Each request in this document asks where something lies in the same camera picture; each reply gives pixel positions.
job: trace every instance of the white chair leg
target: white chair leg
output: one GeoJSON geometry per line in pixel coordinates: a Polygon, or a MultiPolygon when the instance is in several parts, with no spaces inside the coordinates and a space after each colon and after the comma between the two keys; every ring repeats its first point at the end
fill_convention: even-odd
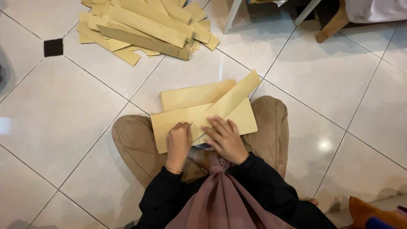
{"type": "Polygon", "coordinates": [[[227,34],[232,26],[234,17],[236,16],[237,10],[241,4],[242,0],[234,0],[233,5],[230,9],[228,19],[225,22],[225,27],[223,28],[223,34],[227,34]]]}
{"type": "Polygon", "coordinates": [[[304,11],[302,11],[302,13],[298,16],[298,18],[295,20],[295,25],[300,25],[302,23],[302,21],[312,12],[312,10],[314,10],[314,8],[318,5],[318,3],[321,0],[312,0],[304,9],[304,11]]]}

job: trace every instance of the pile of paper strips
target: pile of paper strips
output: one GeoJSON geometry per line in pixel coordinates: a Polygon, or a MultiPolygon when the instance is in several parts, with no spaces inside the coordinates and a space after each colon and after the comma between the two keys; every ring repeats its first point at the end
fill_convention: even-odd
{"type": "Polygon", "coordinates": [[[223,119],[231,119],[240,135],[257,132],[248,95],[259,85],[260,78],[256,70],[253,70],[238,83],[230,79],[161,92],[163,113],[151,115],[158,153],[167,152],[167,134],[178,122],[191,123],[192,145],[209,140],[201,129],[201,126],[210,126],[206,120],[208,116],[218,115],[223,119]]]}
{"type": "Polygon", "coordinates": [[[164,53],[189,60],[202,43],[212,51],[219,39],[210,32],[206,13],[186,0],[81,0],[91,7],[79,14],[80,43],[97,43],[131,65],[164,53]]]}

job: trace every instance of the black sleeve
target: black sleeve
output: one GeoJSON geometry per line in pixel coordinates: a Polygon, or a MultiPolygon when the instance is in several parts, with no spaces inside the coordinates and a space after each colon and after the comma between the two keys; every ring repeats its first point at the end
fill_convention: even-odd
{"type": "Polygon", "coordinates": [[[181,174],[170,173],[164,166],[147,186],[139,207],[142,215],[131,229],[163,229],[177,215],[175,196],[184,183],[181,174]]]}
{"type": "Polygon", "coordinates": [[[300,201],[296,190],[260,157],[250,152],[236,167],[236,179],[266,211],[297,229],[336,229],[317,206],[300,201]]]}

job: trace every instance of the mauve hijab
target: mauve hijab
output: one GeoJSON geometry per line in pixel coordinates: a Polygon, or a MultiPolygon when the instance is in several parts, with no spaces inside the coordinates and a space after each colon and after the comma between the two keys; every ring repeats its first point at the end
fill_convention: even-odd
{"type": "Polygon", "coordinates": [[[166,229],[294,229],[225,173],[229,161],[211,155],[210,162],[210,176],[166,229]]]}

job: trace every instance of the orange cushion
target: orange cushion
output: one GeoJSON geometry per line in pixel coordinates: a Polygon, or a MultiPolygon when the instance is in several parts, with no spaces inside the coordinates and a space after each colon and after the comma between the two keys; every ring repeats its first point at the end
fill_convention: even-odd
{"type": "Polygon", "coordinates": [[[349,199],[349,210],[353,227],[358,229],[365,229],[366,221],[373,216],[397,229],[407,229],[407,217],[394,211],[380,210],[354,196],[349,199]]]}

